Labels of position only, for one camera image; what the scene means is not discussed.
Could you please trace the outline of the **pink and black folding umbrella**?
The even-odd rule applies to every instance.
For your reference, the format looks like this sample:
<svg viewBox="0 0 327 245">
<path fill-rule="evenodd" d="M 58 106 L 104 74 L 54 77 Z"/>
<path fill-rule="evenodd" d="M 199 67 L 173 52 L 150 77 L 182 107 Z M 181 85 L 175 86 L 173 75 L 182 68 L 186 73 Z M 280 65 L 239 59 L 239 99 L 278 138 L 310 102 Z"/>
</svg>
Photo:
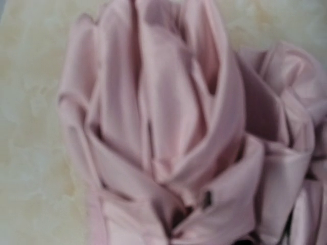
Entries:
<svg viewBox="0 0 327 245">
<path fill-rule="evenodd" d="M 326 72 L 234 51 L 214 2 L 81 15 L 58 110 L 90 244 L 326 244 Z"/>
</svg>

